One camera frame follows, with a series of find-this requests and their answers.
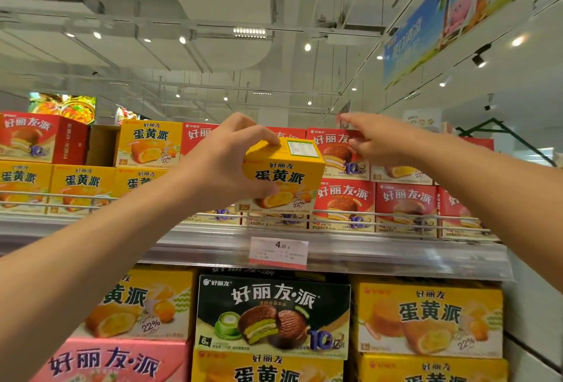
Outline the colourful food poster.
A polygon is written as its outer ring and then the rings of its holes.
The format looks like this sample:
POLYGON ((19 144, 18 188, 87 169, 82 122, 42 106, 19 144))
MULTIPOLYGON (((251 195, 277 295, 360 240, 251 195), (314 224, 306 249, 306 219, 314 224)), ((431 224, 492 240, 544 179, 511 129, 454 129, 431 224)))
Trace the colourful food poster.
POLYGON ((95 122, 95 96, 30 92, 29 99, 30 113, 60 115, 83 124, 95 122))

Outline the person's right forearm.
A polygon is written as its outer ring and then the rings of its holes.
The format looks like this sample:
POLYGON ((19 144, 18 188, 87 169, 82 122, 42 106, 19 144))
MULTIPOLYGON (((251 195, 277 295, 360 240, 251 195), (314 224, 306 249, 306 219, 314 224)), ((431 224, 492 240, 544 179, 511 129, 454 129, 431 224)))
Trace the person's right forearm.
POLYGON ((563 294, 563 170, 425 131, 414 150, 413 166, 563 294))

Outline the white hanging sign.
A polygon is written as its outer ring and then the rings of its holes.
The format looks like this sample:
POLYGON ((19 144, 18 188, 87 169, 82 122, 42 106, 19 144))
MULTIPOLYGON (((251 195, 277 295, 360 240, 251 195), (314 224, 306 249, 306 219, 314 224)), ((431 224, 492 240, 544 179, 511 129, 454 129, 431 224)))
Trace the white hanging sign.
POLYGON ((427 131, 440 133, 442 130, 442 109, 405 110, 403 121, 427 131))

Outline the large pink pie box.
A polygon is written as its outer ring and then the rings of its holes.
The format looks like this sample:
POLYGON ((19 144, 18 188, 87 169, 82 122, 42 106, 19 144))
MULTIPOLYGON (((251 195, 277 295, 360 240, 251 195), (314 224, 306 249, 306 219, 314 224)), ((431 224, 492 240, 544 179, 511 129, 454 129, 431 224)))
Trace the large pink pie box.
POLYGON ((30 382, 187 382, 189 342, 70 338, 30 382))

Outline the hanging blue summer banner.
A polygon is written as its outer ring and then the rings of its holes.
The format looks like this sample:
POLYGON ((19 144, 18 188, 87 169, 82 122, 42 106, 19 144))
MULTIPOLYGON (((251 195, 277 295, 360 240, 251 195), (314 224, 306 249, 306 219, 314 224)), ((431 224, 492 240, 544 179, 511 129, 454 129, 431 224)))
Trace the hanging blue summer banner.
POLYGON ((424 0, 384 46, 385 89, 513 0, 424 0))

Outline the small yellow pie box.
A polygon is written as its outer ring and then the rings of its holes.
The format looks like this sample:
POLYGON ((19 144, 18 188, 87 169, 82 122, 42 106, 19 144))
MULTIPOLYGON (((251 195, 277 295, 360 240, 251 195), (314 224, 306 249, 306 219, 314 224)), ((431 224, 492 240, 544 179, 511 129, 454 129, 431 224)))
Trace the small yellow pie box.
POLYGON ((115 167, 168 170, 180 159, 183 124, 126 119, 116 139, 115 167))
POLYGON ((433 185, 433 179, 409 166, 370 165, 370 179, 374 182, 410 185, 433 185))
POLYGON ((83 217, 113 198, 116 169, 91 165, 54 165, 48 216, 83 217))
POLYGON ((237 212, 312 214, 325 160, 312 140, 292 137, 279 140, 276 146, 266 141, 251 146, 242 165, 246 177, 276 184, 277 193, 241 200, 235 205, 237 212))
POLYGON ((53 166, 0 160, 0 214, 45 215, 53 166))
POLYGON ((158 179, 169 170, 140 167, 116 167, 112 196, 120 198, 143 184, 158 179))

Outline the person's right hand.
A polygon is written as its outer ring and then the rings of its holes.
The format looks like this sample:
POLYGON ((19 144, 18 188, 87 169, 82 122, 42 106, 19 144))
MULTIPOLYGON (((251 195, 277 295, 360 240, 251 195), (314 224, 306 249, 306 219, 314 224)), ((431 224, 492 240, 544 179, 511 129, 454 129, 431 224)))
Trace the person's right hand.
POLYGON ((437 135, 384 115, 343 113, 340 121, 353 126, 371 140, 374 158, 365 158, 378 166, 406 165, 419 168, 431 150, 437 135))

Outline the dark green metal frame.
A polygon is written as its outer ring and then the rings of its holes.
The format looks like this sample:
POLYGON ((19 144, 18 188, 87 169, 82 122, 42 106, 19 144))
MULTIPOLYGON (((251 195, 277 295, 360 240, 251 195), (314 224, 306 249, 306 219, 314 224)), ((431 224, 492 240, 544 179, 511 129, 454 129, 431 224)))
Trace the dark green metal frame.
POLYGON ((539 165, 557 167, 556 161, 553 159, 556 155, 553 148, 537 148, 494 117, 468 129, 455 127, 455 130, 459 137, 473 137, 475 133, 489 133, 491 136, 495 134, 510 136, 514 142, 524 147, 524 150, 510 151, 509 153, 514 157, 539 165))

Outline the stack of red pie boxes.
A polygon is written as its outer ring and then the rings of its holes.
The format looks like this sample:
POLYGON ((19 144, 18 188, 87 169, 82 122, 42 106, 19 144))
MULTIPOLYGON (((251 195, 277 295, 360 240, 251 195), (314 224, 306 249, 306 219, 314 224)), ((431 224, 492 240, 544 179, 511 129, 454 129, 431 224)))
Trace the stack of red pie boxes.
MULTIPOLYGON (((306 130, 292 127, 270 127, 279 137, 306 139, 306 130)), ((433 185, 391 184, 352 179, 322 178, 314 210, 330 207, 350 209, 354 212, 408 212, 413 209, 417 214, 439 214, 441 216, 475 217, 461 202, 447 192, 437 181, 433 185)), ((463 231, 441 230, 438 239, 459 239, 463 231)), ((486 236, 468 233, 474 236, 473 242, 498 242, 498 238, 490 232, 486 236)))

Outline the group of ceiling spot lights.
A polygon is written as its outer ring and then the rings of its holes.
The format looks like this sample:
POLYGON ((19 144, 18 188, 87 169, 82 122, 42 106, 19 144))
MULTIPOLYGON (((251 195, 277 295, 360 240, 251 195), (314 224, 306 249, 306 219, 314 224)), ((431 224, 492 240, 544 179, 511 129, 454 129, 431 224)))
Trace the group of ceiling spot lights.
MULTIPOLYGON (((63 31, 62 34, 66 37, 68 37, 71 40, 76 41, 76 43, 79 43, 79 38, 77 36, 77 34, 73 34, 69 31, 63 31)), ((101 39, 102 36, 98 33, 98 32, 94 32, 93 35, 96 39, 101 39)), ((529 37, 530 37, 530 31, 529 30, 524 30, 524 28, 518 28, 518 29, 513 29, 513 30, 509 30, 508 32, 504 33, 503 35, 493 39, 491 41, 491 44, 493 44, 496 41, 499 41, 502 37, 511 37, 511 41, 509 41, 509 48, 516 48, 518 46, 521 46, 523 43, 525 43, 529 37)), ((184 36, 179 36, 179 43, 182 45, 182 48, 184 48, 185 50, 188 50, 187 48, 187 44, 188 44, 189 40, 186 40, 186 37, 184 36)), ((309 47, 311 47, 311 43, 313 42, 313 40, 311 39, 311 42, 307 42, 305 45, 305 50, 306 51, 310 51, 311 49, 309 47)), ((141 44, 145 44, 145 43, 156 43, 156 38, 143 38, 141 39, 141 44)), ((346 80, 345 82, 342 82, 342 89, 336 90, 334 92, 328 92, 328 94, 338 94, 338 95, 342 95, 345 91, 355 91, 359 85, 357 85, 357 83, 360 81, 360 74, 362 73, 362 70, 364 69, 364 67, 367 66, 370 58, 375 54, 377 57, 377 60, 380 60, 381 64, 384 63, 384 60, 386 60, 386 56, 383 55, 383 53, 379 53, 381 45, 380 43, 377 44, 375 46, 375 48, 369 51, 368 56, 366 57, 366 59, 360 64, 361 66, 359 66, 357 68, 357 72, 353 75, 353 77, 348 78, 348 80, 346 80)), ((464 58, 463 60, 456 62, 455 64, 453 64, 451 67, 449 67, 448 69, 445 69, 444 72, 441 72, 438 75, 435 75, 435 77, 431 78, 430 80, 427 80, 426 82, 424 82, 424 84, 426 84, 427 82, 431 82, 432 80, 438 79, 439 80, 439 86, 440 87, 446 87, 450 82, 451 79, 453 78, 454 75, 454 71, 456 70, 456 66, 460 65, 464 60, 466 59, 471 59, 472 56, 474 55, 474 53, 470 54, 468 57, 464 58)), ((413 91, 408 93, 407 97, 405 98, 401 98, 403 100, 412 100, 413 96, 415 94, 420 94, 420 91, 413 91)))

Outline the rectangular ceiling grid light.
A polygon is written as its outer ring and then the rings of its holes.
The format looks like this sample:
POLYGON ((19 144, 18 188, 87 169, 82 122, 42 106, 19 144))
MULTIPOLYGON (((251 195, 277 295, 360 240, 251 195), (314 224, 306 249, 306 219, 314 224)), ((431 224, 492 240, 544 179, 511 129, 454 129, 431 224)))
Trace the rectangular ceiling grid light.
POLYGON ((233 28, 233 34, 236 38, 244 39, 268 39, 268 31, 260 28, 233 28))

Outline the white red price tag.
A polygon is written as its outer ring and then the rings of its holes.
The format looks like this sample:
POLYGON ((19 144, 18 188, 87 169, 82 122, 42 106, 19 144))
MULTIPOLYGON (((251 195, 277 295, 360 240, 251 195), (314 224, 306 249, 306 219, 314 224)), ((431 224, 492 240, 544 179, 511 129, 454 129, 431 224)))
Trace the white red price tag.
POLYGON ((305 271, 307 256, 307 241, 258 236, 250 238, 248 261, 252 265, 305 271))

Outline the red pie snack carton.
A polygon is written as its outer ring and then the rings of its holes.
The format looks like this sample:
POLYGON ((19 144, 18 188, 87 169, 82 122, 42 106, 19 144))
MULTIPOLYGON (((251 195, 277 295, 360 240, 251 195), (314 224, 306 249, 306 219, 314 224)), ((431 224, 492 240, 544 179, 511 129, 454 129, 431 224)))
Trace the red pie snack carton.
POLYGON ((350 139, 363 139, 355 129, 308 128, 306 138, 313 140, 326 166, 324 178, 370 181, 370 163, 352 150, 350 139))
POLYGON ((0 160, 83 165, 88 126, 61 115, 0 113, 0 160))

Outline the person's left hand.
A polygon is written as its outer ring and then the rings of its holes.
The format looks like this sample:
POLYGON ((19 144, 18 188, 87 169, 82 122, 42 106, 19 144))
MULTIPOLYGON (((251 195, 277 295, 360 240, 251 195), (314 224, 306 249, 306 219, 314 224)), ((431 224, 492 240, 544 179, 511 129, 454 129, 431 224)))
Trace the person's left hand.
POLYGON ((187 155, 180 169, 181 192, 192 214, 224 208, 238 202, 238 178, 249 148, 260 141, 280 143, 270 129, 242 113, 230 115, 187 155))

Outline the metal shelf clear edge strip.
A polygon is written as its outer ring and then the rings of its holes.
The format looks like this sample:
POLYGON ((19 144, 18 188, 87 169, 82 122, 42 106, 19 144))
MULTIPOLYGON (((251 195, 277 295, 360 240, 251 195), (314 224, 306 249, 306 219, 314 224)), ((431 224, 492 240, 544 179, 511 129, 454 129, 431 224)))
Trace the metal shelf clear edge strip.
POLYGON ((219 224, 179 225, 136 261, 182 266, 264 267, 250 263, 252 238, 308 242, 306 270, 310 272, 492 282, 514 280, 507 247, 499 243, 278 231, 219 224))

